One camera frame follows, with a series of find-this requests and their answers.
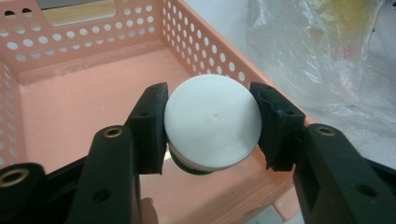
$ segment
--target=black metal bracket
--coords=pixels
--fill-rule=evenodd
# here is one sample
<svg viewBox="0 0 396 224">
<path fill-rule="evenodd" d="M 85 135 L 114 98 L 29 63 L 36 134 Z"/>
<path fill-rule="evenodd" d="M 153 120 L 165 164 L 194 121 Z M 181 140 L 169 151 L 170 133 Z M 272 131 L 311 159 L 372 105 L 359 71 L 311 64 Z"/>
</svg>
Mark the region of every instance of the black metal bracket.
<svg viewBox="0 0 396 224">
<path fill-rule="evenodd" d="M 160 174 L 166 83 L 148 87 L 124 126 L 107 127 L 87 157 L 45 175 L 39 164 L 0 170 L 0 223 L 140 223 L 139 175 Z"/>
<path fill-rule="evenodd" d="M 276 89 L 251 83 L 267 168 L 292 171 L 306 223 L 395 223 L 396 172 L 362 158 Z M 160 174 L 166 83 L 148 87 L 123 126 L 99 131 L 89 155 L 45 175 L 34 163 L 0 170 L 0 223 L 140 223 L 139 175 Z"/>
<path fill-rule="evenodd" d="M 367 162 L 337 129 L 305 128 L 304 114 L 276 89 L 251 83 L 262 113 L 259 146 L 274 171 L 295 164 L 305 223 L 395 223 L 395 171 Z"/>
</svg>

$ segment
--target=screw hole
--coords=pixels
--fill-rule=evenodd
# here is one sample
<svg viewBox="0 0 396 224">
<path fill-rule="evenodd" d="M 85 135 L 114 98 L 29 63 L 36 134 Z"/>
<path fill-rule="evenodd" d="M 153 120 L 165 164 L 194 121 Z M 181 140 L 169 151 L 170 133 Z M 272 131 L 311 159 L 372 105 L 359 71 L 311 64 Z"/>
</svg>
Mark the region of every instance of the screw hole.
<svg viewBox="0 0 396 224">
<path fill-rule="evenodd" d="M 121 128 L 112 128 L 112 129 L 108 129 L 107 131 L 105 131 L 104 136 L 106 138 L 115 138 L 118 137 L 122 134 L 122 129 Z"/>
<path fill-rule="evenodd" d="M 142 113 L 140 113 L 140 116 L 142 116 L 142 117 L 148 117 L 148 116 L 149 116 L 149 113 L 148 113 L 148 112 L 142 112 Z"/>
<path fill-rule="evenodd" d="M 357 184 L 357 185 L 355 186 L 355 189 L 356 189 L 358 192 L 360 192 L 360 193 L 362 193 L 362 194 L 364 194 L 364 195 L 366 195 L 366 196 L 369 196 L 369 197 L 372 197 L 372 198 L 374 198 L 374 197 L 376 196 L 375 190 L 374 190 L 373 188 L 367 186 L 367 185 L 364 185 L 364 184 Z"/>
<path fill-rule="evenodd" d="M 92 195 L 94 203 L 104 203 L 110 198 L 111 192 L 109 189 L 99 189 Z"/>
<path fill-rule="evenodd" d="M 7 188 L 20 183 L 29 175 L 27 169 L 15 169 L 0 176 L 0 188 Z"/>
<path fill-rule="evenodd" d="M 325 127 L 318 127 L 317 132 L 327 136 L 334 136 L 335 132 L 329 128 Z"/>
</svg>

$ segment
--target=white cap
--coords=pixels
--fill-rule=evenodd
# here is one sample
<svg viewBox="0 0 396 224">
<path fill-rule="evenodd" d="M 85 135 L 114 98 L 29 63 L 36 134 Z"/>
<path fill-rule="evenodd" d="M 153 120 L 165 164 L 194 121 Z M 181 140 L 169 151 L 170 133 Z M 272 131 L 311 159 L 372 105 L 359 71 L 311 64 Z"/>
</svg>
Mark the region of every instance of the white cap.
<svg viewBox="0 0 396 224">
<path fill-rule="evenodd" d="M 250 92 L 220 75 L 179 85 L 164 115 L 170 149 L 188 168 L 215 172 L 246 158 L 259 142 L 262 118 Z"/>
</svg>

